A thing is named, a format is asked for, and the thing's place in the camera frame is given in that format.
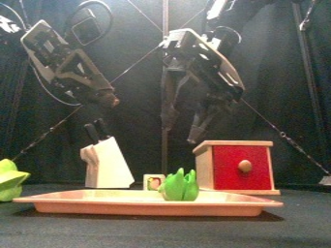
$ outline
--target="black knife handle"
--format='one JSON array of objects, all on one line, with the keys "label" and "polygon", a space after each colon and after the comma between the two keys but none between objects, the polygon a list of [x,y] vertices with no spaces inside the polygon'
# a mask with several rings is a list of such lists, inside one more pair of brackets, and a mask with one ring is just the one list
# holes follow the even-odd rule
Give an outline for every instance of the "black knife handle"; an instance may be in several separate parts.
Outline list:
[{"label": "black knife handle", "polygon": [[99,134],[102,136],[102,140],[106,140],[111,137],[110,131],[107,129],[105,120],[102,118],[99,118],[98,120],[95,120],[95,126],[99,130]]},{"label": "black knife handle", "polygon": [[101,141],[99,132],[94,124],[89,123],[85,125],[86,131],[89,133],[90,139],[93,140],[94,144],[98,144]]}]

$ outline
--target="plastic tray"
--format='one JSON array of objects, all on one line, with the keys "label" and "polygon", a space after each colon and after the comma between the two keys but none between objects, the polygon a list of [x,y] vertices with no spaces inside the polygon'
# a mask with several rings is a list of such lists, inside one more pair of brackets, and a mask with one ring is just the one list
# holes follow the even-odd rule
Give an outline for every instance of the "plastic tray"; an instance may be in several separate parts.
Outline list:
[{"label": "plastic tray", "polygon": [[165,201],[157,191],[75,190],[14,199],[33,202],[39,212],[161,215],[161,216],[258,216],[280,201],[226,192],[201,192],[195,201]]}]

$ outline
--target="black backdrop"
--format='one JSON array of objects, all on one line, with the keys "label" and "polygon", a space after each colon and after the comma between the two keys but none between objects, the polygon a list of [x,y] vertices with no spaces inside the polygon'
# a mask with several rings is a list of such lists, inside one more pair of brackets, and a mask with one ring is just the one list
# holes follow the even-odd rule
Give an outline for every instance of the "black backdrop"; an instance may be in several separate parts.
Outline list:
[{"label": "black backdrop", "polygon": [[[3,1],[22,14],[18,2]],[[143,180],[145,173],[161,173],[161,54],[154,52],[142,61],[141,59],[163,39],[162,1],[106,0],[105,2],[113,9],[115,23],[109,35],[87,48],[87,52],[107,79],[114,81],[122,103],[114,111],[106,111],[94,105],[86,106],[17,160],[21,170],[33,174],[30,182],[85,181],[86,164],[81,160],[79,150],[90,145],[91,141],[83,125],[99,117],[105,118],[117,137],[137,181]],[[30,24],[43,18],[62,32],[66,17],[81,1],[26,0],[23,3]],[[170,29],[183,27],[201,12],[185,25],[199,33],[205,5],[206,1],[198,0],[170,1]],[[328,42],[330,29],[325,28],[328,24],[330,25],[331,15],[328,9],[330,10],[330,3],[325,1],[318,7],[317,12],[321,15],[314,16],[316,22],[309,32],[325,127],[330,127],[331,116],[330,42]],[[235,48],[230,61],[247,88],[245,100],[298,142],[318,162],[330,163],[330,151],[329,154],[324,151],[326,143],[321,143],[318,138],[321,137],[318,120],[314,116],[316,109],[312,104],[292,1],[277,1],[266,6],[247,23],[242,37],[243,42]],[[43,91],[31,69],[25,69],[22,64],[25,58],[25,55],[18,56],[14,49],[2,47],[0,101],[5,104],[2,104],[0,131],[2,157],[7,158],[14,158],[74,111],[74,107],[62,105]],[[9,61],[18,66],[9,66]],[[25,80],[21,80],[18,70],[25,75]],[[194,146],[187,144],[193,111],[191,105],[187,105],[170,134],[169,172],[179,167],[187,170],[194,168],[191,153]],[[329,129],[322,134],[329,145],[330,133]],[[234,106],[230,115],[215,121],[207,140],[272,140],[274,177],[280,184],[314,184],[324,175],[322,170],[294,149],[243,102]]]}]

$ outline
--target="green vegetable toy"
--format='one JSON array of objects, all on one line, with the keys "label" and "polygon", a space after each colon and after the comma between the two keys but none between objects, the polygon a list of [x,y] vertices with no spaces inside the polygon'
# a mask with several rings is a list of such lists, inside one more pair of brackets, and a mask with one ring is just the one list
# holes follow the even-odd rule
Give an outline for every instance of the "green vegetable toy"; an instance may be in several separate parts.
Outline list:
[{"label": "green vegetable toy", "polygon": [[10,202],[22,195],[22,183],[29,177],[29,172],[18,171],[14,161],[0,161],[0,202]]},{"label": "green vegetable toy", "polygon": [[186,176],[183,168],[177,174],[169,174],[159,187],[159,193],[166,201],[195,201],[199,195],[195,170],[191,170]]}]

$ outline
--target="wooden box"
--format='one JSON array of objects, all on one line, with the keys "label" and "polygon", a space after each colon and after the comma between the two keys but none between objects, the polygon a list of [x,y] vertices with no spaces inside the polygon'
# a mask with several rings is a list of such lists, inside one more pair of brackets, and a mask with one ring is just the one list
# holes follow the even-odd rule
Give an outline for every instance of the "wooden box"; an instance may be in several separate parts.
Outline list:
[{"label": "wooden box", "polygon": [[274,189],[272,146],[272,141],[203,141],[193,150],[201,189],[280,195]]}]

